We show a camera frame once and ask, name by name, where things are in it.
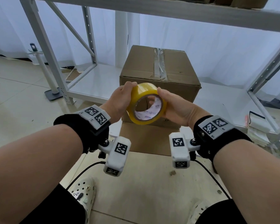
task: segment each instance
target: wrist-mounted device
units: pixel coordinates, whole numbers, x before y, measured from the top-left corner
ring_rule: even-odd
[[[104,172],[118,177],[123,171],[131,142],[124,137],[109,141],[109,126],[111,125],[109,120],[110,116],[105,110],[93,105],[74,114],[58,117],[54,125],[66,124],[71,127],[82,141],[83,153],[99,149],[105,155],[109,154]]]
[[[239,139],[251,139],[220,116],[205,116],[194,125],[194,138],[185,139],[183,133],[169,135],[172,164],[174,168],[188,168],[196,158],[195,151],[211,160],[225,145]]]

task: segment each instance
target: black wrist strap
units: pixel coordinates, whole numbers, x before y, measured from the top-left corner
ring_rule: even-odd
[[[103,131],[96,131],[89,121],[83,119],[78,114],[65,114],[59,116],[54,125],[66,124],[71,127],[80,137],[83,144],[83,153],[94,152],[97,150],[99,144],[103,144],[109,137],[109,127]]]
[[[212,116],[205,116],[199,119],[194,125],[194,138],[197,143],[200,145],[200,150],[198,150],[198,154],[201,155],[203,158],[210,159],[213,162],[213,158],[217,154],[217,152],[223,148],[225,145],[240,139],[244,139],[247,141],[251,141],[251,139],[245,135],[243,132],[239,131],[238,129],[231,129],[216,139],[212,139],[206,133],[202,131],[202,129],[198,126],[204,120],[210,118]]]

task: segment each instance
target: stand base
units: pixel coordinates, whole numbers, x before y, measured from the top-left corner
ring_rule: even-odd
[[[49,101],[54,101],[58,98],[63,97],[61,89],[57,87],[57,90],[59,91],[59,93],[52,93],[52,90],[45,91],[46,98],[48,98]]]

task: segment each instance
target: tape roll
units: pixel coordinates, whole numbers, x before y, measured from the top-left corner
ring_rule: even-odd
[[[145,111],[136,111],[136,106],[139,102],[149,96],[155,97],[153,105]],[[145,82],[132,89],[131,102],[127,107],[127,113],[135,124],[146,125],[159,119],[165,113],[166,106],[166,101],[158,95],[157,87],[154,84]]]

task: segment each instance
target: white pole stand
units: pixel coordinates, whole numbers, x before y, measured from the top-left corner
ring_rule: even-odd
[[[50,90],[45,91],[46,97],[48,98],[49,101],[53,101],[53,100],[56,100],[58,98],[63,97],[61,89],[59,87],[56,87],[56,85],[55,85],[55,83],[54,83],[54,81],[53,81],[45,63],[44,63],[44,61],[41,59],[40,54],[43,54],[43,53],[39,52],[37,50],[34,43],[30,43],[30,46],[32,48],[32,52],[29,53],[29,54],[33,54],[36,57],[39,65],[41,66],[41,70],[43,71],[43,73],[45,75],[45,78],[46,78],[46,80],[47,80],[47,82],[48,82],[48,84],[51,88]]]

